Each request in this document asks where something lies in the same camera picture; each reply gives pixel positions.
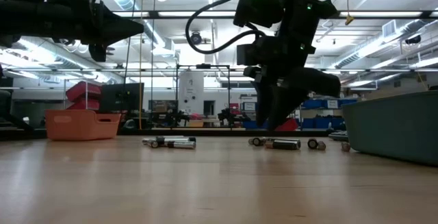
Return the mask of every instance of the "gray storage container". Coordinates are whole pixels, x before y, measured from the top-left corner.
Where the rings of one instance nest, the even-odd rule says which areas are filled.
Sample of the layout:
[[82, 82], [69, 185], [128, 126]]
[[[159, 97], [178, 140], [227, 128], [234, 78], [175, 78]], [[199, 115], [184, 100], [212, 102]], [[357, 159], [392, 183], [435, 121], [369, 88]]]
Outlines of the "gray storage container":
[[354, 150], [438, 166], [438, 91], [343, 106]]

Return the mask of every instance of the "wooden tabletop surface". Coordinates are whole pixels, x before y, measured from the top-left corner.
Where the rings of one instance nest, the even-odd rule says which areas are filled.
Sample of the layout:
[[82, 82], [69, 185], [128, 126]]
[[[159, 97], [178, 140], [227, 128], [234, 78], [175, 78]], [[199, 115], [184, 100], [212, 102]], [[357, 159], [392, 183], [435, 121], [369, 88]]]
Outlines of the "wooden tabletop surface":
[[436, 223], [438, 169], [357, 152], [142, 137], [0, 142], [0, 223]]

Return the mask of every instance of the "orange plastic basket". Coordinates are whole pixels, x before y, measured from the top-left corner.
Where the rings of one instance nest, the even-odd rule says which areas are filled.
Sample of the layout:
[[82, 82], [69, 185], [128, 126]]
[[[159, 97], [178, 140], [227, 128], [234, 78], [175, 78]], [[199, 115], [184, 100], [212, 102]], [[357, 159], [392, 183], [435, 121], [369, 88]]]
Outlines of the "orange plastic basket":
[[117, 135], [120, 114], [92, 110], [46, 110], [47, 137], [51, 140], [85, 141]]

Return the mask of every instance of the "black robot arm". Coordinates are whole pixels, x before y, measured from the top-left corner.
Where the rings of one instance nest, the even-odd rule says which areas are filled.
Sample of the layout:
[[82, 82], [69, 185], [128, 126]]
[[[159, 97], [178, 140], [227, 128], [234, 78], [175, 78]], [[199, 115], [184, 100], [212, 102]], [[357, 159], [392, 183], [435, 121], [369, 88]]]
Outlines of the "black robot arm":
[[141, 24], [123, 19], [96, 0], [0, 0], [0, 46], [12, 47], [21, 36], [55, 42], [80, 40], [92, 58], [106, 59], [107, 46], [141, 34]]
[[[286, 121], [291, 111], [308, 98], [311, 91], [321, 95], [339, 96], [341, 83], [338, 77], [304, 67], [307, 56], [315, 53], [311, 43], [319, 20], [330, 18], [336, 13], [331, 0], [239, 0], [233, 23], [252, 30], [235, 38], [257, 35], [254, 43], [237, 46], [237, 64], [248, 66], [244, 75], [254, 79], [252, 83], [257, 91], [258, 126], [268, 120], [268, 129], [274, 130]], [[275, 36], [259, 33], [251, 24], [271, 27], [278, 22], [281, 22], [281, 26]], [[235, 38], [219, 49], [197, 51], [219, 51], [229, 46]]]

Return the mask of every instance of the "computer monitor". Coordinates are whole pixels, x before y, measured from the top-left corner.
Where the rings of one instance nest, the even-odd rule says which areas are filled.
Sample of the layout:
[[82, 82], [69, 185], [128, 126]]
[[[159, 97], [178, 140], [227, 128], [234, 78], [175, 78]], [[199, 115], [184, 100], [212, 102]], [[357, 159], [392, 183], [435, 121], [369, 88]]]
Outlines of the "computer monitor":
[[100, 113], [142, 111], [144, 84], [109, 84], [102, 86]]

